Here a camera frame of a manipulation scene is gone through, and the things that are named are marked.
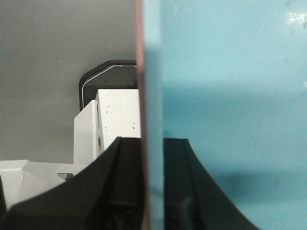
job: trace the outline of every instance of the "white wall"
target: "white wall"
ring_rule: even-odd
[[[132,0],[0,0],[0,160],[71,163],[78,83],[135,59]]]

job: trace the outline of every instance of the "white block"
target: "white block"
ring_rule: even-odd
[[[140,138],[139,90],[98,90],[104,150],[116,137]]]
[[[74,119],[73,163],[89,165],[103,152],[99,106],[92,100]]]

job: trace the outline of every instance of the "light blue panel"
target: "light blue panel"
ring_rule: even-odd
[[[142,4],[149,227],[151,230],[162,230],[164,228],[164,167],[160,2],[144,0]]]
[[[161,4],[164,136],[261,229],[307,229],[307,2]]]

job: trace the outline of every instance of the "gray wall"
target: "gray wall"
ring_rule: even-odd
[[[135,59],[132,0],[0,0],[0,160],[72,163],[78,82]]]

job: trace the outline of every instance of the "white plastic part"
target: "white plastic part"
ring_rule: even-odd
[[[103,150],[116,137],[141,137],[139,90],[98,90],[96,100],[101,113]]]
[[[92,100],[74,119],[73,163],[89,165],[103,152],[99,106]]]
[[[84,165],[27,160],[0,161],[0,176],[7,209],[65,182],[58,173],[76,175],[84,168]]]

